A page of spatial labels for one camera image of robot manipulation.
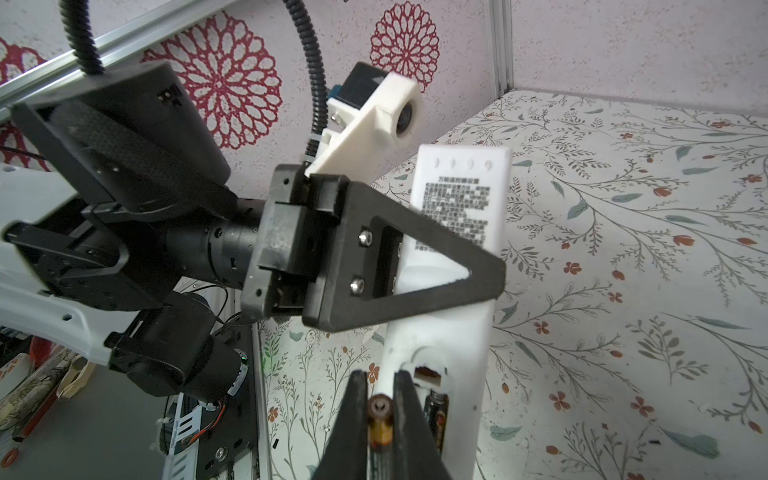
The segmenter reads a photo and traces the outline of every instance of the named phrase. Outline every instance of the orange flower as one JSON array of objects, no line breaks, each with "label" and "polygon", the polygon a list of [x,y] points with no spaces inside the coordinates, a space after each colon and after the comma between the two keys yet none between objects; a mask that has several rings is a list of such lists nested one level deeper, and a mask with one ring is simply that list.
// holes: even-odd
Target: orange flower
[{"label": "orange flower", "polygon": [[634,399],[637,400],[637,403],[635,403],[635,402],[630,403],[629,404],[630,407],[632,407],[632,409],[634,409],[634,410],[640,410],[640,414],[643,417],[648,418],[648,414],[649,413],[653,413],[654,407],[652,407],[650,405],[644,405],[645,400],[643,400],[639,396],[634,397]]},{"label": "orange flower", "polygon": [[379,367],[376,366],[375,363],[371,363],[368,365],[368,381],[373,383],[376,383],[376,380],[379,379]]},{"label": "orange flower", "polygon": [[579,266],[578,263],[566,262],[565,268],[563,269],[563,271],[566,273],[573,273],[575,275],[581,272],[581,267]]},{"label": "orange flower", "polygon": [[549,330],[547,330],[548,323],[536,322],[533,325],[536,327],[536,333],[544,333],[545,335],[549,335]]},{"label": "orange flower", "polygon": [[571,405],[568,404],[568,402],[565,402],[565,394],[563,392],[558,392],[557,396],[554,395],[554,393],[549,394],[549,399],[554,402],[554,409],[560,411],[560,409],[568,410],[571,408]]},{"label": "orange flower", "polygon": [[680,245],[685,245],[686,247],[692,247],[694,244],[694,239],[689,237],[688,235],[676,235],[675,238],[672,239],[672,241],[678,247]]}]

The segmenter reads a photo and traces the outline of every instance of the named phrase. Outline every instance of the green leaf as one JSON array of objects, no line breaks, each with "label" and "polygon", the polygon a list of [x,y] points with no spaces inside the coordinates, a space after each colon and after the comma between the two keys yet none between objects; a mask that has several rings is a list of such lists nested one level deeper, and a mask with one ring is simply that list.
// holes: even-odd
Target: green leaf
[{"label": "green leaf", "polygon": [[683,175],[698,175],[698,174],[705,174],[706,172],[711,172],[712,170],[716,169],[717,167],[711,167],[711,168],[686,168],[683,170]]},{"label": "green leaf", "polygon": [[717,458],[720,456],[720,451],[717,449],[717,440],[713,439],[709,435],[696,435],[695,437],[689,437],[682,433],[670,432],[669,430],[661,429],[667,436],[680,447],[686,449],[688,452],[693,452],[696,455],[701,455],[704,458]]},{"label": "green leaf", "polygon": [[638,350],[637,352],[640,353],[642,356],[648,357],[649,359],[659,360],[658,358],[646,352],[645,350]]},{"label": "green leaf", "polygon": [[732,323],[724,322],[723,320],[717,320],[717,319],[708,319],[704,318],[702,316],[696,317],[700,322],[706,323],[707,325],[711,326],[719,326],[721,329],[738,329],[738,330],[749,330],[750,328],[745,326],[738,326],[733,325]]},{"label": "green leaf", "polygon": [[504,312],[504,316],[502,317],[502,321],[498,323],[499,325],[503,324],[504,322],[512,318],[515,312],[518,311],[518,303],[519,302],[515,302],[515,305],[513,306],[502,308],[502,312]]},{"label": "green leaf", "polygon": [[571,209],[568,211],[568,219],[576,218],[582,213],[584,213],[584,210],[588,209],[589,205],[587,205],[587,201],[585,199],[579,200],[578,204],[575,204]]},{"label": "green leaf", "polygon": [[688,152],[690,152],[691,146],[690,145],[683,145],[682,147],[678,147],[677,150],[674,151],[674,154],[677,155],[677,159],[680,160],[682,157],[685,157],[688,155]]},{"label": "green leaf", "polygon": [[523,353],[525,353],[525,355],[531,357],[531,360],[533,360],[534,362],[538,363],[539,366],[541,366],[541,362],[538,361],[538,359],[536,358],[536,355],[533,354],[533,352],[531,351],[531,349],[528,348],[527,345],[525,345],[520,340],[515,340],[515,345],[520,347],[520,350],[522,350]]},{"label": "green leaf", "polygon": [[500,442],[512,440],[522,427],[499,427],[491,425],[491,438]]},{"label": "green leaf", "polygon": [[635,198],[640,198],[642,196],[643,194],[614,195],[613,198],[611,198],[611,201],[616,202],[617,204],[625,204],[627,202],[631,202]]},{"label": "green leaf", "polygon": [[552,181],[552,187],[554,187],[554,189],[557,190],[558,193],[563,196],[563,198],[565,198],[565,192],[563,191],[563,186],[562,185],[560,185],[558,182],[553,180]]},{"label": "green leaf", "polygon": [[698,223],[699,225],[704,225],[704,223],[691,220],[690,218],[683,217],[682,215],[667,215],[665,218],[674,223]]}]

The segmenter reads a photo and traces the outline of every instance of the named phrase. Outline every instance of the table surface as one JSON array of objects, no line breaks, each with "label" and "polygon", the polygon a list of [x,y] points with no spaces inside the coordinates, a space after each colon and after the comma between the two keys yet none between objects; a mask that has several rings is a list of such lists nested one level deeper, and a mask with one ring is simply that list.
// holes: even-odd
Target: table surface
[{"label": "table surface", "polygon": [[[514,151],[475,478],[757,478],[768,120],[512,91],[436,143]],[[375,187],[407,204],[414,162]],[[273,475],[303,480],[386,326],[261,328]]]}]

